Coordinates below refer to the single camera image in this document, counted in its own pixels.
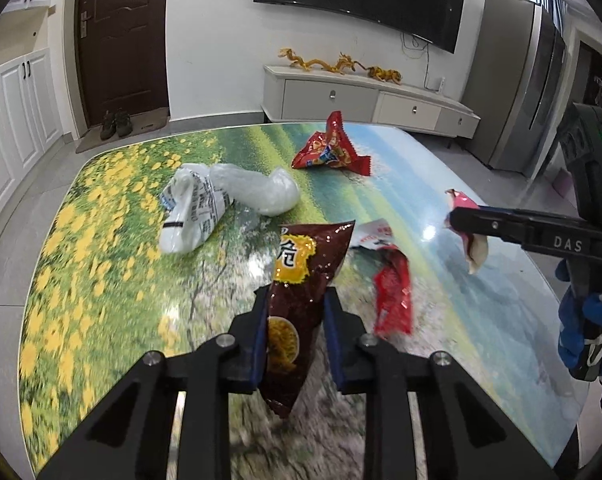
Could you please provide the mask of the right blue gloved hand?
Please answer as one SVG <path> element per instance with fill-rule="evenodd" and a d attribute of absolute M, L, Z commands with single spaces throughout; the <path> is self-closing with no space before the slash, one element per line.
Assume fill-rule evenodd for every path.
<path fill-rule="evenodd" d="M 585 348 L 584 321 L 592 322 L 602 329 L 602 294 L 591 294 L 585 299 L 581 310 L 582 318 L 578 318 L 578 312 L 580 310 L 578 310 L 572 290 L 568 288 L 561 299 L 558 311 L 561 322 L 558 351 L 563 364 L 569 370 L 573 370 L 578 365 L 578 358 Z M 599 363 L 598 376 L 602 383 L 602 357 Z"/>

